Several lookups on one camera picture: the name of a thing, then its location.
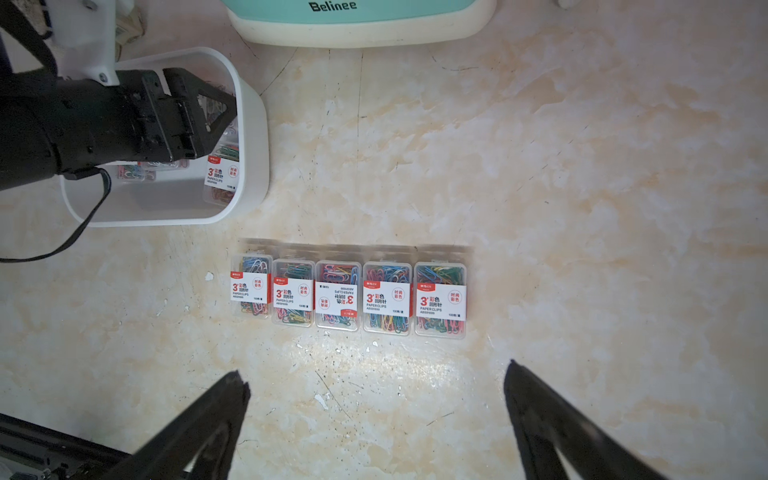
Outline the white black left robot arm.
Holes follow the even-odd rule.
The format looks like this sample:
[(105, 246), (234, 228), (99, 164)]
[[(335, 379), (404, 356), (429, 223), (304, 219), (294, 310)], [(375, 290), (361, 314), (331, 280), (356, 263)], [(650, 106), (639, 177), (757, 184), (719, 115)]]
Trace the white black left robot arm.
[(1, 4), (1, 30), (40, 64), (15, 71), (1, 55), (1, 187), (62, 176), (98, 176), (106, 165), (169, 164), (213, 152), (236, 118), (235, 96), (183, 68), (118, 70), (119, 20), (132, 1), (43, 1), (41, 33), (13, 1)]

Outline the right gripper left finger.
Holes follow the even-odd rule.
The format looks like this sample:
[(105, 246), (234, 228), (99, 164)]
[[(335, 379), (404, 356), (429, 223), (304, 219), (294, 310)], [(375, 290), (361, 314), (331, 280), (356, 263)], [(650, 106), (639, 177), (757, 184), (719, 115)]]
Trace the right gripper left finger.
[(106, 479), (226, 479), (251, 392), (231, 371), (203, 393), (134, 455), (109, 470)]

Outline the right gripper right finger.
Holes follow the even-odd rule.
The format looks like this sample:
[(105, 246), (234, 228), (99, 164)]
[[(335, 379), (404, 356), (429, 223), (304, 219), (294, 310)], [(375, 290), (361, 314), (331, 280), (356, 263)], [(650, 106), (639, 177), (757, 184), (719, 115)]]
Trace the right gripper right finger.
[(663, 477), (514, 360), (503, 391), (526, 478), (566, 479), (561, 457), (583, 479)]

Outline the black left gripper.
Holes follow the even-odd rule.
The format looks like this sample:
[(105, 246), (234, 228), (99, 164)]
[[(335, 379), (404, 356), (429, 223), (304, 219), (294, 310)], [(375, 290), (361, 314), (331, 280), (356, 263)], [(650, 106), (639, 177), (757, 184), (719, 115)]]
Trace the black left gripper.
[(170, 163), (211, 153), (237, 117), (236, 97), (183, 68), (124, 70), (117, 86), (61, 81), (56, 149), (61, 174), (115, 161)]

